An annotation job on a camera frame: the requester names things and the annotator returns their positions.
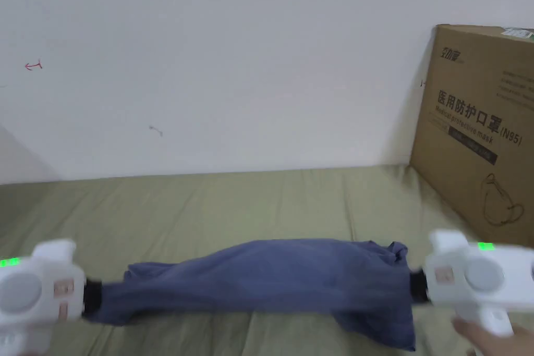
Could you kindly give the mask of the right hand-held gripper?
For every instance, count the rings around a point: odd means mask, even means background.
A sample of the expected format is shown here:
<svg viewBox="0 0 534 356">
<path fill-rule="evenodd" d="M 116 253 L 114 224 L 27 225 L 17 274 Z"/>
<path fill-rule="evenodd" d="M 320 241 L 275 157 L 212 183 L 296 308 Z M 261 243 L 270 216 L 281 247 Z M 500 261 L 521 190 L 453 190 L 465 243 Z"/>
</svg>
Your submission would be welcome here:
<svg viewBox="0 0 534 356">
<path fill-rule="evenodd" d="M 469 242 L 458 230 L 434 230 L 429 239 L 431 253 L 410 274 L 413 301 L 453 308 L 496 336 L 511 336 L 508 313 L 533 311 L 533 249 Z"/>
</svg>

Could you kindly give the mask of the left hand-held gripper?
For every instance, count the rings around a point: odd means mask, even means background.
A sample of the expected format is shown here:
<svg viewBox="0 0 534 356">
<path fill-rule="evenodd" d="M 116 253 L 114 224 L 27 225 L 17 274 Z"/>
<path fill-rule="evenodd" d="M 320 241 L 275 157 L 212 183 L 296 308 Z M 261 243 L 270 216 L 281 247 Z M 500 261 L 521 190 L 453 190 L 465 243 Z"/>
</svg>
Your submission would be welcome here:
<svg viewBox="0 0 534 356">
<path fill-rule="evenodd" d="M 45 355 L 57 324 L 101 307 L 102 283 L 73 262 L 75 250 L 58 239 L 1 260 L 1 355 Z"/>
</svg>

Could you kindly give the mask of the person's right hand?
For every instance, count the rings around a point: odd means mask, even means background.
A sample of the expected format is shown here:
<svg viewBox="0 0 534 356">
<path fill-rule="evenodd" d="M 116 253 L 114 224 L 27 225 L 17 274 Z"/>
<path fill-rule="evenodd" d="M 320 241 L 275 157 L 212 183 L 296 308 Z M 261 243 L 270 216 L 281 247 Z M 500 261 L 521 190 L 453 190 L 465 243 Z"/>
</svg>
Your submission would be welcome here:
<svg viewBox="0 0 534 356">
<path fill-rule="evenodd" d="M 454 330 L 483 355 L 533 355 L 533 331 L 515 326 L 513 334 L 497 336 L 474 322 L 462 318 L 452 320 Z"/>
</svg>

